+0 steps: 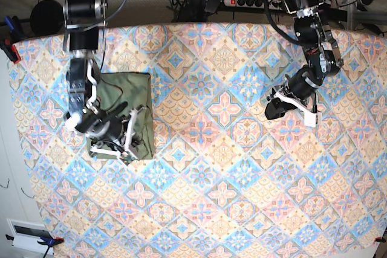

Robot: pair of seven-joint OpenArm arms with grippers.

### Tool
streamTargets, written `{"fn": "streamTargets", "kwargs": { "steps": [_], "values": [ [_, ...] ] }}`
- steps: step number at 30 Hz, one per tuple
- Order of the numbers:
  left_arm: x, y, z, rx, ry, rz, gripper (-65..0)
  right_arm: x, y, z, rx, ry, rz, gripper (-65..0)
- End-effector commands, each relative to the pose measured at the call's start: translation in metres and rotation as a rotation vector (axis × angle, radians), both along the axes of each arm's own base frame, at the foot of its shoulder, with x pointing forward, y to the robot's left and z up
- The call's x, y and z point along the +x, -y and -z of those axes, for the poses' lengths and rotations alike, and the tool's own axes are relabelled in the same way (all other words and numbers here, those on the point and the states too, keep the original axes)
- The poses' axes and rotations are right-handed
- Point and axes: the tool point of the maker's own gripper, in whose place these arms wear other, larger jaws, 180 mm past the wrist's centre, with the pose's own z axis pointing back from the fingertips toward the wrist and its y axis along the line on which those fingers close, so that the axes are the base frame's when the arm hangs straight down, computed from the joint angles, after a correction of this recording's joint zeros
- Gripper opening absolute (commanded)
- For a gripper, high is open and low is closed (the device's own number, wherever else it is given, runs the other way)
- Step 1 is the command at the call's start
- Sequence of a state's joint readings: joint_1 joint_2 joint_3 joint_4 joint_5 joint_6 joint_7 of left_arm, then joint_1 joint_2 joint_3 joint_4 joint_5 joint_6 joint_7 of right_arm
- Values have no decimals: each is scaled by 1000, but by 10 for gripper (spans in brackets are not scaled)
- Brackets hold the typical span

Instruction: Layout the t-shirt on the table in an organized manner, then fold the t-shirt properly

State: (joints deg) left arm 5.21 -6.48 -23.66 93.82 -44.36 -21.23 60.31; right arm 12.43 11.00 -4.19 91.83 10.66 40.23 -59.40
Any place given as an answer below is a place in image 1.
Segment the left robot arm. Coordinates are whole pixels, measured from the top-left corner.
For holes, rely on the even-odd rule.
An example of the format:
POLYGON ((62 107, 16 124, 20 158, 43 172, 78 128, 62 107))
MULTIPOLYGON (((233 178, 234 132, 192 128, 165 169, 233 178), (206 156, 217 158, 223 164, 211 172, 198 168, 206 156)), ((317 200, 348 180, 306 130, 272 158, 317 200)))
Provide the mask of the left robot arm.
POLYGON ((322 10, 325 0, 281 0, 285 11, 294 15, 294 31, 291 37, 278 27, 269 9, 269 0, 263 0, 264 12, 272 28, 285 40, 300 46, 306 64, 281 85, 272 88, 267 96, 265 117, 268 120, 282 118, 288 111, 299 110, 304 125, 315 127, 322 119, 317 109, 316 91, 327 77, 335 76, 343 67, 337 40, 322 10))

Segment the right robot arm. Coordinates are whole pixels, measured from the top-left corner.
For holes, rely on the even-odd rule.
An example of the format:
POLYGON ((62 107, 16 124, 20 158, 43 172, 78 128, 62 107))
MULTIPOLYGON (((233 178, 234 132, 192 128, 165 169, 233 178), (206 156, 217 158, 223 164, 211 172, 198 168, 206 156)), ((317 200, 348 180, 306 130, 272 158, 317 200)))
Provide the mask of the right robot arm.
POLYGON ((103 79, 95 53, 99 32, 110 19, 107 6, 107 0, 64 0, 63 48, 69 50, 71 58, 67 72, 68 112, 63 118, 69 130, 91 140, 90 156, 107 155, 128 165, 139 158, 140 140, 134 125, 144 106, 123 115, 128 102, 103 109, 97 98, 97 86, 103 79))

